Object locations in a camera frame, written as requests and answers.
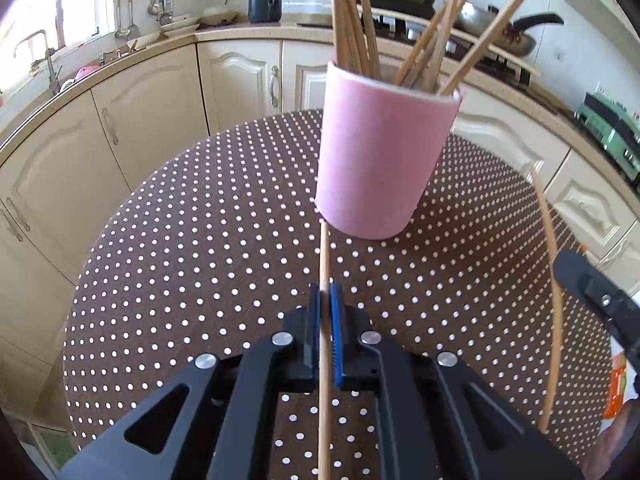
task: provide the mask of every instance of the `window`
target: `window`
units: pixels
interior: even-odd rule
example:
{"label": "window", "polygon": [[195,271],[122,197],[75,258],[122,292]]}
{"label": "window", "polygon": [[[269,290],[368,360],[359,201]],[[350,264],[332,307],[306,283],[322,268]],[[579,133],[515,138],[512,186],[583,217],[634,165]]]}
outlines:
{"label": "window", "polygon": [[30,70],[31,63],[44,59],[44,37],[38,35],[21,44],[18,42],[37,30],[47,33],[49,48],[59,50],[87,40],[99,31],[100,35],[115,30],[113,0],[15,0],[0,22],[0,89],[5,91],[20,82]]}

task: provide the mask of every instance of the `black air fryer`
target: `black air fryer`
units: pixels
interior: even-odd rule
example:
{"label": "black air fryer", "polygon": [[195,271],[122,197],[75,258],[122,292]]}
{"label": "black air fryer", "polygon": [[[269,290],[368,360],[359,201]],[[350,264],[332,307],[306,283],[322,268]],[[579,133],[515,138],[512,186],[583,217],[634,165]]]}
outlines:
{"label": "black air fryer", "polygon": [[251,23],[275,23],[282,17],[282,0],[249,0]]}

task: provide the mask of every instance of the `round table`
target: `round table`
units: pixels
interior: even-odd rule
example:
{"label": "round table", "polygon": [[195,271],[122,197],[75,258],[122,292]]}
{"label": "round table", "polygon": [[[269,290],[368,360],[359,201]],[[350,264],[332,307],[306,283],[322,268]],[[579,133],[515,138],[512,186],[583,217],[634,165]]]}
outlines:
{"label": "round table", "polygon": [[[143,182],[105,226],[76,288],[64,349],[79,447],[201,352],[237,354],[280,329],[318,281],[314,209],[322,113],[253,121],[207,137]],[[557,213],[561,248],[578,243]],[[331,272],[347,304],[412,352],[457,352],[532,422],[545,396],[551,300],[534,189],[450,136],[402,234],[337,230]],[[597,436],[609,337],[564,298],[550,439],[579,463]],[[283,395],[269,478],[317,473],[317,395]],[[334,478],[378,478],[373,398],[334,391]]]}

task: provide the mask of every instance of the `faucet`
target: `faucet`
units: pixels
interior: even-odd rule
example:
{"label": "faucet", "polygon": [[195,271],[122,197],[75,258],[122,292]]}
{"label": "faucet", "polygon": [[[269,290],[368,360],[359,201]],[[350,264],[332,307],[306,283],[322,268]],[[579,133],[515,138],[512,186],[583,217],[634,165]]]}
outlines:
{"label": "faucet", "polygon": [[51,54],[49,52],[49,43],[47,43],[46,31],[44,31],[43,29],[37,30],[33,34],[28,35],[23,40],[20,40],[14,48],[14,59],[17,57],[18,47],[20,46],[20,44],[24,43],[25,41],[29,41],[31,38],[33,38],[34,36],[37,36],[38,34],[42,34],[44,36],[44,48],[45,48],[44,57],[47,60],[47,68],[49,69],[49,89],[53,92],[53,95],[55,96],[60,93],[60,81],[58,79],[58,75],[60,74],[60,69],[62,69],[62,67],[58,69],[58,72],[54,72],[53,70],[53,62],[51,61]]}

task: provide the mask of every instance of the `cup rim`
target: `cup rim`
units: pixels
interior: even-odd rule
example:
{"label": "cup rim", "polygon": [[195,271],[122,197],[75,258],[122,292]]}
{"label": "cup rim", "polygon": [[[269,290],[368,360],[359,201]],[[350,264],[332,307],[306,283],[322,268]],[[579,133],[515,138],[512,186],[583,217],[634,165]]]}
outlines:
{"label": "cup rim", "polygon": [[452,104],[452,102],[460,102],[460,99],[462,98],[462,94],[460,93],[459,89],[454,90],[453,94],[450,96],[437,96],[434,94],[423,92],[421,90],[405,88],[403,86],[394,85],[393,83],[378,81],[377,79],[371,79],[360,74],[354,74],[353,72],[349,72],[348,70],[336,66],[333,61],[329,61],[328,65],[330,65],[334,70],[340,72],[343,77],[352,79],[365,86],[370,86],[372,88],[385,92],[392,92],[399,95],[417,98],[423,101],[447,105]]}

